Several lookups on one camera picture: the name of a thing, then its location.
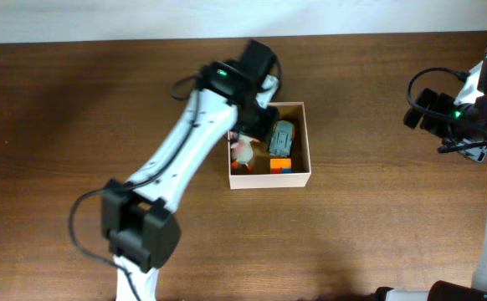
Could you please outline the white duck toy pink hat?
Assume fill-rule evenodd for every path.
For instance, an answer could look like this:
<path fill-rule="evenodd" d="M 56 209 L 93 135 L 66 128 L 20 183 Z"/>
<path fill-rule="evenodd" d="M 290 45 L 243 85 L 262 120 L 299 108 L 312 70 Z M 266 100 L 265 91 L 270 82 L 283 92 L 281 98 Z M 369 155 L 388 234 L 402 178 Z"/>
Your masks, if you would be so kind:
<path fill-rule="evenodd" d="M 254 144 L 259 140 L 250 136 L 230 131 L 228 133 L 230 149 L 230 166 L 233 171 L 246 170 L 248 173 L 253 172 L 254 164 Z"/>

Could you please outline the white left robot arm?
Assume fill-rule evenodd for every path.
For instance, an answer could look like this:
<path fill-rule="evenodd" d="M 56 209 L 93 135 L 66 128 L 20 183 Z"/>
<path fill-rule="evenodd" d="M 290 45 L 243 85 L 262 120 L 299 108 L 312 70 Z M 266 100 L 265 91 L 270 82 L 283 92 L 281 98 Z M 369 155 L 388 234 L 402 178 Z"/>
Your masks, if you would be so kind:
<path fill-rule="evenodd" d="M 174 217 L 183 192 L 214 145 L 268 142 L 279 111 L 270 101 L 281 77 L 275 53 L 251 40 L 239 59 L 214 61 L 191 76 L 188 104 L 154 156 L 125 183 L 111 180 L 101 197 L 102 236 L 117 272 L 117 299 L 153 300 L 160 268 L 181 230 Z"/>

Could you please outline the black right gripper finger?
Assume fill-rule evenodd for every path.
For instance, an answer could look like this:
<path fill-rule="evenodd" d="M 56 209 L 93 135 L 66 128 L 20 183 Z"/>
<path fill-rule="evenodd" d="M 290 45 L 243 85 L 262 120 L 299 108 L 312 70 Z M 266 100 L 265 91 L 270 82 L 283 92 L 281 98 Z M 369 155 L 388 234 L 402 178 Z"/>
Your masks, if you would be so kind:
<path fill-rule="evenodd" d="M 423 107 L 424 109 L 430 110 L 433 105 L 438 100 L 438 93 L 432 89 L 423 89 L 415 99 L 415 104 Z"/>
<path fill-rule="evenodd" d="M 415 129 L 422 118 L 423 113 L 415 108 L 410 108 L 403 117 L 403 124 L 410 129 Z"/>

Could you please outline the multicolour puzzle cube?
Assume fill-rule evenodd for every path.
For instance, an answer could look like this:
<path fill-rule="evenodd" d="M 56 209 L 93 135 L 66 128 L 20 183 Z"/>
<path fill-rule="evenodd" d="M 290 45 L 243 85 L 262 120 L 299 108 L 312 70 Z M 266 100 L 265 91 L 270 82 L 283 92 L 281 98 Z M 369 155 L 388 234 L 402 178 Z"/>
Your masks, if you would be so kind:
<path fill-rule="evenodd" d="M 271 158 L 269 161 L 271 174 L 283 174 L 292 172 L 292 160 L 288 157 Z"/>

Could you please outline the yellow and grey toy truck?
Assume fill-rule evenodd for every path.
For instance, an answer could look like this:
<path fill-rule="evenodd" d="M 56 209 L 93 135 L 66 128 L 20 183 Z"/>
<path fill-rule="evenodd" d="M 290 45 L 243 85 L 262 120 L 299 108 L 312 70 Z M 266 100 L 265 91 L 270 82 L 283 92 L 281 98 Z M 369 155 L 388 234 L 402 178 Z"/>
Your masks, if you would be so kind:
<path fill-rule="evenodd" d="M 276 157 L 288 157 L 295 138 L 295 126 L 286 120 L 279 120 L 274 125 L 274 131 L 269 143 L 269 154 Z"/>

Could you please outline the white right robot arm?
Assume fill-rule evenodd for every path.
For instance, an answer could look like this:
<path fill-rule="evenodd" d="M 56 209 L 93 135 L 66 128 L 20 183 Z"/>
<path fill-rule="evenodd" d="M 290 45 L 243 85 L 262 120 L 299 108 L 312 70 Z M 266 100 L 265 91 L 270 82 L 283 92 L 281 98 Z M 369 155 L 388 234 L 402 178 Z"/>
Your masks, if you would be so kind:
<path fill-rule="evenodd" d="M 475 162 L 487 159 L 487 48 L 483 59 L 470 71 L 445 69 L 463 83 L 455 97 L 424 89 L 417 97 L 406 96 L 410 105 L 405 126 L 426 130 L 437 136 L 442 145 L 438 153 L 459 153 Z M 487 219 L 484 243 L 477 268 L 468 287 L 437 281 L 427 291 L 407 291 L 380 287 L 372 298 L 400 300 L 478 300 L 487 301 Z"/>

